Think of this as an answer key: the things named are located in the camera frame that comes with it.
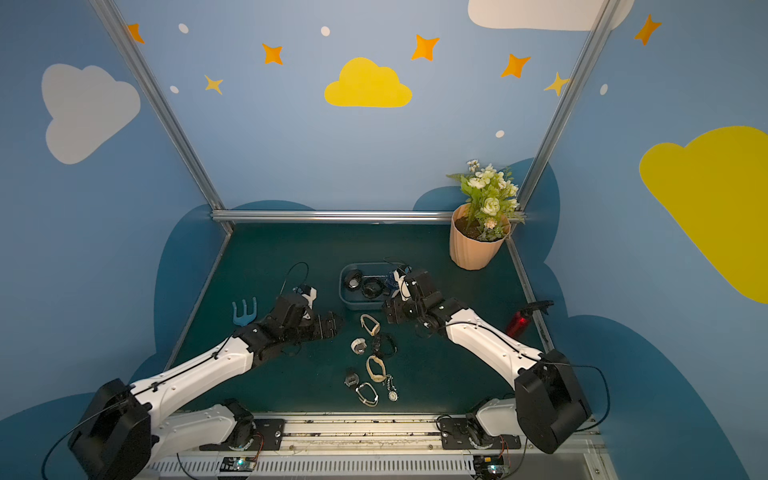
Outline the transparent blue watch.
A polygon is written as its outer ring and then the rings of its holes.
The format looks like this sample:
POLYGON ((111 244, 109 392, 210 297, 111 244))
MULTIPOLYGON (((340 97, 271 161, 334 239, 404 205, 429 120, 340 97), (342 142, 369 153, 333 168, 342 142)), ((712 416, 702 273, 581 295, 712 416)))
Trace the transparent blue watch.
POLYGON ((386 285, 392 290, 398 290, 404 277, 412 271, 410 266, 399 266, 394 268, 386 277, 386 285))

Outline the black wide band watch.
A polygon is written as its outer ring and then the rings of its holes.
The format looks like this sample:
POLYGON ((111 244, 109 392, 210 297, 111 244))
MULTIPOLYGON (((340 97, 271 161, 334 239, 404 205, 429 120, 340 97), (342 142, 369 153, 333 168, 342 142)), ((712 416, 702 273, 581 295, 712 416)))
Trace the black wide band watch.
POLYGON ((369 300, 375 300, 387 291, 386 283, 376 276, 368 276, 363 278, 361 285, 362 295, 369 300))

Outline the black band smartwatch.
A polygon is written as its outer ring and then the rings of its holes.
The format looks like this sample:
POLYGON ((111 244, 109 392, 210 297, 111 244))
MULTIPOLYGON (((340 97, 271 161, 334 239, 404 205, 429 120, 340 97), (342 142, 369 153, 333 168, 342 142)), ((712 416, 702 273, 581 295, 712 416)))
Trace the black band smartwatch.
POLYGON ((343 278, 344 288, 348 291, 359 290, 361 288, 362 282, 363 273, 360 269, 349 270, 343 278))

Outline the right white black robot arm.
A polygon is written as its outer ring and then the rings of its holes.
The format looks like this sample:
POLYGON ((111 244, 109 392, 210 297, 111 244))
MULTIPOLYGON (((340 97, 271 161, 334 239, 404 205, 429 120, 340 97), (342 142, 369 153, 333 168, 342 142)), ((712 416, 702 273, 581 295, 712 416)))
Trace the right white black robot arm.
POLYGON ((423 270, 394 272, 396 287, 384 301, 391 323, 413 320, 446 337, 497 372, 511 399, 490 399, 470 419, 481 436, 520 434, 546 454, 555 453, 592 416, 592 409, 561 352, 529 347, 483 320, 466 303, 446 298, 423 270))

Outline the blue plastic storage box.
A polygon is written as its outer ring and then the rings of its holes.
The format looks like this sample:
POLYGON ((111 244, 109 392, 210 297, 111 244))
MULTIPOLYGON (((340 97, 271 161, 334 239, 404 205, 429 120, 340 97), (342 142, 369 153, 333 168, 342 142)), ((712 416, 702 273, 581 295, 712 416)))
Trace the blue plastic storage box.
POLYGON ((352 263, 339 274, 339 297, 350 311, 379 310, 398 288, 395 273, 409 273, 404 262, 384 260, 352 263))

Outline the beige band watch middle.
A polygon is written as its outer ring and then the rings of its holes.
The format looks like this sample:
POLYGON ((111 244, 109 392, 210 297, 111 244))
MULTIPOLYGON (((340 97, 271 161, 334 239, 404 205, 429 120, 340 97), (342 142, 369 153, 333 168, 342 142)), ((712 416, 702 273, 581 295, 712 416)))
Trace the beige band watch middle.
POLYGON ((369 378, 375 383, 383 383, 388 378, 384 361, 376 355, 370 355, 365 362, 369 378))

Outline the small black watch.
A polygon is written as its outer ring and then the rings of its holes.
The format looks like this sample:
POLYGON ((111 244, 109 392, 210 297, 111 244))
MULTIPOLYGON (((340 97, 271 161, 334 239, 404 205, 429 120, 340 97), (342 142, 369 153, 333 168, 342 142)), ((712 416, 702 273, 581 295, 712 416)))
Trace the small black watch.
POLYGON ((355 390, 360 384, 358 373, 353 369, 348 370, 345 374, 343 383, 347 388, 355 390))

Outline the red spray bottle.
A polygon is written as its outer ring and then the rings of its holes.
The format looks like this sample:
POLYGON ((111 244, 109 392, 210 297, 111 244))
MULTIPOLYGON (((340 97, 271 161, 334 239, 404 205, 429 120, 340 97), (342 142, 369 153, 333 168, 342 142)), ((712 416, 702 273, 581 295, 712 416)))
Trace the red spray bottle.
POLYGON ((542 312, 544 315, 547 315, 548 309, 553 305, 554 302, 552 300, 541 300, 526 304, 514 314, 506 327, 505 333, 509 337, 518 340, 533 322, 533 314, 535 312, 542 312))

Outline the left green circuit board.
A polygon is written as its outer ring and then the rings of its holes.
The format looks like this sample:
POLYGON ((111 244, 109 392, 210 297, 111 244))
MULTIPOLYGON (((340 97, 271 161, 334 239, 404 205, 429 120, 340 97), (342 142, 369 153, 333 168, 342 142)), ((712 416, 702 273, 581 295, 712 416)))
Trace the left green circuit board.
POLYGON ((221 473, 251 473, 257 466, 255 456, 251 457, 224 457, 219 471, 221 473))

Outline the green circuit board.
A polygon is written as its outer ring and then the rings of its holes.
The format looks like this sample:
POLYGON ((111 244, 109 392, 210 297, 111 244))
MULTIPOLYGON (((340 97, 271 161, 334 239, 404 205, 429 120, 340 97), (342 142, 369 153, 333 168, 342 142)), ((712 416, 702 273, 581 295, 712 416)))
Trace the green circuit board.
POLYGON ((251 457, 224 457, 219 471, 221 473, 251 473, 257 466, 255 456, 251 457))
POLYGON ((474 479, 501 479, 508 472, 504 458, 498 456, 474 456, 473 468, 474 479))

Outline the right green circuit board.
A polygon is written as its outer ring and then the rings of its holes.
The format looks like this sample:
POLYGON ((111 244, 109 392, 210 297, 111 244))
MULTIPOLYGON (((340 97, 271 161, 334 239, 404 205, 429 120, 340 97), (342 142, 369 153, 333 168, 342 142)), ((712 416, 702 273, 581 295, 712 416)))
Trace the right green circuit board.
POLYGON ((498 456, 474 456, 473 468, 474 479, 501 479, 508 472, 504 458, 498 456))

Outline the aluminium frame back bar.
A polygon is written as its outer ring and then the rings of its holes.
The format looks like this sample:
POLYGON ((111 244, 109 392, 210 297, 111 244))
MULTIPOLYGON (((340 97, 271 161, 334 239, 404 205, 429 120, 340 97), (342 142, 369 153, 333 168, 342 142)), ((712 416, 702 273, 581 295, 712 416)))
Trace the aluminium frame back bar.
POLYGON ((447 211, 292 211, 292 210, 213 210, 217 222, 244 223, 322 223, 322 224, 448 224, 447 211))

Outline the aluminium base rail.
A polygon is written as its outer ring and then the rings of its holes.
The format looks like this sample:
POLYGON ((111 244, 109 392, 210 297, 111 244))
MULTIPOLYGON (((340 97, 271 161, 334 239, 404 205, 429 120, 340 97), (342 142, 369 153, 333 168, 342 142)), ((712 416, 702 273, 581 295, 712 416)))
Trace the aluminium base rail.
POLYGON ((501 479, 615 479, 599 432, 578 433, 553 454, 520 434, 519 450, 444 450, 428 414, 263 414, 284 419, 277 451, 200 451, 151 462, 142 479, 474 479, 474 456, 503 457, 501 479), (251 457, 251 473, 221 473, 224 457, 251 457))

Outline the aluminium frame right post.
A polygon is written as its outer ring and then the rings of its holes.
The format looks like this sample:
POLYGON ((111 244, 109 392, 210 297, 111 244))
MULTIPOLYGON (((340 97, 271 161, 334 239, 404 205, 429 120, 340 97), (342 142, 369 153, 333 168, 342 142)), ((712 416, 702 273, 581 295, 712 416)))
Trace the aluminium frame right post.
POLYGON ((569 118, 610 36, 612 22, 617 17, 620 5, 621 1, 619 0, 604 1, 601 9, 598 11, 595 23, 589 31, 589 35, 571 72, 571 79, 561 93, 560 100, 542 143, 520 188, 518 200, 521 211, 527 209, 535 189, 556 150, 560 137, 565 131, 569 118))

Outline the aluminium frame post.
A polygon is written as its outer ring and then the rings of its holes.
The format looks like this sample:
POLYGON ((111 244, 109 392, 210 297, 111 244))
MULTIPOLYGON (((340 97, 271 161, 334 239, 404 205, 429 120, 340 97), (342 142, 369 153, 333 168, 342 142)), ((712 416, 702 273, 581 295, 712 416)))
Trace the aluminium frame post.
POLYGON ((114 1, 90 0, 100 22, 136 79, 148 103, 208 203, 211 214, 224 210, 224 203, 206 172, 203 163, 174 114, 164 91, 142 55, 138 43, 114 1))
POLYGON ((601 9, 598 11, 595 23, 589 31, 589 35, 571 72, 571 79, 561 93, 560 100, 542 143, 520 188, 518 200, 521 211, 527 209, 535 189, 556 150, 560 137, 565 131, 569 118, 610 36, 612 22, 617 17, 620 5, 621 1, 619 0, 604 1, 601 9))

